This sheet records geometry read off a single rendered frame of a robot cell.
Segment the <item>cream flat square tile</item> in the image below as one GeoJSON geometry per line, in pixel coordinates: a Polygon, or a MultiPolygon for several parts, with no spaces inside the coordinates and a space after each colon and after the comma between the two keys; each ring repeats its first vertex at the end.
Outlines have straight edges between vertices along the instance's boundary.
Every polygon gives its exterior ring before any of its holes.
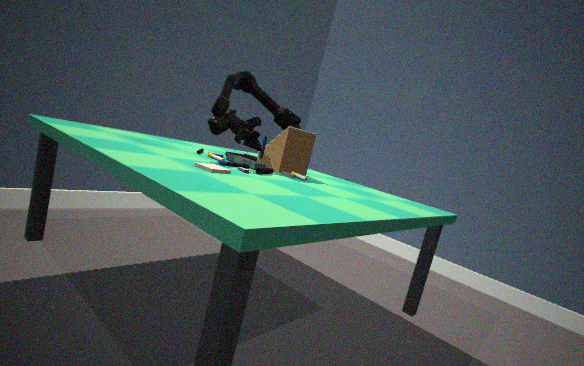
{"type": "Polygon", "coordinates": [[[228,173],[231,174],[232,170],[220,167],[218,165],[215,164],[205,164],[205,163],[195,163],[196,167],[199,167],[201,169],[207,170],[209,172],[214,172],[214,173],[228,173]]]}

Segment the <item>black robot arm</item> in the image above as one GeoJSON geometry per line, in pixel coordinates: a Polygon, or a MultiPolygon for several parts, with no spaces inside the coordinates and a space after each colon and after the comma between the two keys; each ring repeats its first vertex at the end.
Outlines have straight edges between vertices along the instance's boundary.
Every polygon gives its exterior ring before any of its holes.
{"type": "MultiPolygon", "coordinates": [[[[214,118],[208,121],[212,134],[219,135],[227,131],[229,128],[231,129],[234,123],[240,120],[235,115],[237,112],[236,110],[230,110],[226,113],[230,106],[229,97],[232,89],[242,90],[245,93],[252,94],[274,115],[274,122],[277,123],[283,131],[289,126],[301,129],[298,125],[301,122],[301,118],[287,108],[280,107],[257,85],[256,79],[251,73],[239,72],[227,77],[221,95],[212,108],[214,118]],[[237,84],[235,84],[235,82],[237,82],[237,84]]],[[[254,130],[254,127],[262,125],[262,120],[259,117],[253,117],[247,121],[242,121],[244,128],[252,129],[252,131],[254,130]]]]}

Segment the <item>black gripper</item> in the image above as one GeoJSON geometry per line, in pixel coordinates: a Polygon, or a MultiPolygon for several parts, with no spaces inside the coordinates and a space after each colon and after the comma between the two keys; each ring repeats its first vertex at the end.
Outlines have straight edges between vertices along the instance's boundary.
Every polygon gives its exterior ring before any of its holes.
{"type": "Polygon", "coordinates": [[[243,145],[253,148],[257,151],[262,151],[261,144],[258,141],[258,137],[261,135],[258,131],[252,131],[252,129],[245,129],[242,121],[238,120],[234,125],[231,127],[231,132],[235,133],[236,136],[234,137],[235,141],[240,144],[240,140],[244,140],[245,142],[243,145]]]}

